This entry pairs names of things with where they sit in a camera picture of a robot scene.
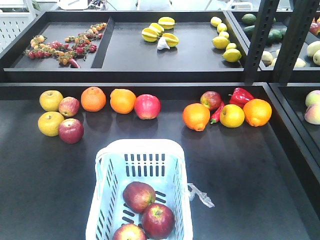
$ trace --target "red apple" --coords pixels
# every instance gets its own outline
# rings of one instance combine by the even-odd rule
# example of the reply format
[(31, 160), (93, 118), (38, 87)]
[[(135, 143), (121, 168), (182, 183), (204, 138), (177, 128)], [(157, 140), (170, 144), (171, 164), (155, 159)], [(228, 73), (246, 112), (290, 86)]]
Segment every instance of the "red apple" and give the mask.
[(115, 231), (112, 240), (147, 240), (147, 237), (140, 227), (127, 223)]
[(217, 109), (221, 104), (221, 96), (216, 91), (206, 91), (200, 97), (200, 102), (210, 111)]
[(59, 104), (59, 113), (69, 118), (76, 115), (78, 113), (79, 108), (79, 100), (72, 96), (67, 96), (64, 99), (62, 99)]
[(174, 229), (175, 216), (166, 205), (152, 203), (144, 210), (141, 224), (149, 238), (166, 239)]
[(141, 214), (146, 207), (156, 201), (156, 192), (153, 187), (140, 181), (129, 183), (122, 196), (127, 206), (137, 214)]
[(156, 96), (142, 94), (136, 98), (134, 110), (140, 119), (154, 119), (160, 113), (161, 103)]
[(59, 137), (67, 144), (75, 144), (81, 140), (85, 133), (84, 126), (78, 119), (68, 118), (58, 127)]

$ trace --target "black tray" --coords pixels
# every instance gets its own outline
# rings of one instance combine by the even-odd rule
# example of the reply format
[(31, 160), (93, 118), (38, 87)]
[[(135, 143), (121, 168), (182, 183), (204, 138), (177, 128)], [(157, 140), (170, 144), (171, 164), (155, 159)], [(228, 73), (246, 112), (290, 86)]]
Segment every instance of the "black tray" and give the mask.
[[(157, 43), (143, 40), (141, 32), (163, 16), (173, 17), (180, 43), (170, 50), (157, 51)], [(212, 39), (218, 35), (211, 26), (213, 16), (227, 25), (230, 41), (242, 53), (239, 62), (223, 59)], [(22, 52), (33, 36), (44, 34), (47, 42), (85, 31), (93, 23), (108, 22), (96, 54), (79, 60), (81, 69), (59, 66), (54, 59), (29, 59)], [(225, 11), (47, 11), (33, 21), (0, 54), (1, 82), (234, 82), (244, 71), (248, 48)]]
[(308, 123), (304, 117), (306, 96), (313, 90), (320, 90), (320, 84), (288, 83), (283, 86), (273, 83), (271, 88), (320, 166), (320, 125)]
[[(109, 96), (114, 88), (159, 97), (162, 110), (154, 120), (134, 112), (100, 112), (75, 116), (84, 137), (66, 144), (44, 136), (37, 127), (44, 112), (39, 95), (57, 89), (79, 98), (93, 83), (0, 84), (0, 225), (3, 239), (84, 240), (96, 183), (95, 155), (109, 143), (126, 138), (171, 139), (185, 153), (189, 183), (206, 192), (214, 208), (199, 198), (190, 202), (194, 239), (320, 239), (319, 167), (266, 83), (95, 83)], [(244, 123), (226, 128), (188, 129), (182, 111), (215, 90), (228, 94), (243, 87), (272, 106), (261, 127)]]
[[(243, 28), (246, 27), (245, 24), (242, 23), (241, 18), (244, 14), (252, 13), (254, 15), (257, 15), (257, 11), (228, 11), (230, 18), (233, 20), (233, 24), (236, 26), (237, 29), (239, 29), (239, 33), (241, 34), (245, 44), (249, 48), (250, 46), (250, 40), (246, 36), (245, 32), (243, 31)], [(292, 12), (291, 11), (285, 11), (285, 12), (276, 12), (275, 13), (275, 19), (276, 22), (272, 25), (271, 29), (282, 29), (288, 26), (290, 21), (290, 16)], [(307, 47), (309, 44), (311, 44), (314, 41), (318, 41), (316, 36), (314, 36), (312, 33), (308, 32), (307, 37), (303, 43), (302, 49), (299, 54), (299, 58), (303, 59), (306, 62), (305, 67), (295, 67), (293, 69), (293, 72), (291, 74), (290, 81), (293, 83), (296, 82), (318, 82), (318, 79), (315, 78), (319, 71), (319, 66), (314, 64), (312, 58), (308, 57), (307, 55)], [(282, 45), (282, 42), (273, 43), (272, 45), (266, 45), (265, 51), (271, 52), (273, 57), (276, 57), (276, 50), (280, 49)], [(259, 65), (261, 69), (261, 73), (259, 74), (260, 80), (263, 82), (272, 82), (272, 73), (273, 73), (273, 67), (266, 67), (263, 63)]]

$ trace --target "white object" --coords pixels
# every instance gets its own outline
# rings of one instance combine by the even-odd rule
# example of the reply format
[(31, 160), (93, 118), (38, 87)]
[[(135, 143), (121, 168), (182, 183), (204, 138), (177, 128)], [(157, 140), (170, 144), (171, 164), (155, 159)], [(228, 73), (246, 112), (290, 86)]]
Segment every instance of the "white object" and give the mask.
[(91, 0), (58, 0), (57, 5), (63, 10), (85, 10)]
[(124, 205), (122, 192), (133, 182), (156, 190), (156, 203), (175, 215), (175, 228), (167, 240), (192, 240), (189, 190), (184, 151), (169, 139), (120, 139), (96, 154), (96, 185), (86, 225), (86, 240), (111, 240), (129, 222), (138, 225), (139, 214)]
[(35, 18), (36, 11), (31, 0), (0, 0), (2, 9), (28, 9), (29, 12), (0, 12), (0, 53)]
[(160, 37), (159, 41), (158, 41), (158, 45), (156, 46), (156, 48), (158, 50), (162, 50), (162, 49), (170, 49), (166, 39), (162, 36)]
[[(140, 11), (141, 1), (142, 1), (142, 0), (136, 0), (136, 2), (135, 2), (136, 10), (137, 10), (137, 11)], [(168, 4), (169, 4), (169, 7), (170, 7), (170, 10), (171, 10), (171, 11), (173, 11), (173, 10), (174, 10), (174, 8), (172, 7), (172, 0), (167, 0), (167, 1), (168, 1)]]

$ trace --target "red chili pepper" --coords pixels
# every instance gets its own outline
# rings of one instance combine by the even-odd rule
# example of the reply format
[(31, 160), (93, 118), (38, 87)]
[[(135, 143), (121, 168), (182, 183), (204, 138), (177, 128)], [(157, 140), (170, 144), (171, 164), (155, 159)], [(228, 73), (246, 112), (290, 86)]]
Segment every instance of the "red chili pepper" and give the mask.
[(211, 115), (210, 124), (215, 124), (220, 121), (220, 113), (221, 113), (222, 109), (224, 108), (224, 106), (225, 106), (225, 103), (223, 101), (221, 101), (220, 106)]
[(79, 63), (76, 62), (76, 60), (74, 60), (73, 58), (70, 58), (68, 60), (68, 62), (71, 64), (71, 66), (73, 66), (76, 69), (80, 69), (81, 66), (79, 65)]
[(231, 96), (229, 103), (235, 104), (240, 108), (243, 108), (247, 102), (254, 99), (254, 96), (252, 96), (250, 92), (241, 87), (236, 87), (233, 94), (229, 94), (229, 96)]

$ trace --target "red bell pepper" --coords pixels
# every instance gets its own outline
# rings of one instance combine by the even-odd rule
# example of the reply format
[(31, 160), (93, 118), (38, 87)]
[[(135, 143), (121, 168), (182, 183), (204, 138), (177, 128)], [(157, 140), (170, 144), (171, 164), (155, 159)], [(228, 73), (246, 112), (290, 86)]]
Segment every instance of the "red bell pepper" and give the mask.
[(219, 122), (220, 120), (220, 113), (222, 111), (222, 109), (224, 108), (225, 103), (223, 101), (221, 101), (220, 106), (217, 108), (217, 110), (215, 110), (215, 112), (211, 115), (210, 118), (210, 124), (215, 124), (217, 122)]
[(233, 94), (229, 94), (229, 96), (231, 96), (229, 103), (235, 104), (240, 108), (243, 108), (247, 102), (254, 99), (254, 96), (252, 96), (250, 92), (241, 87), (236, 87)]

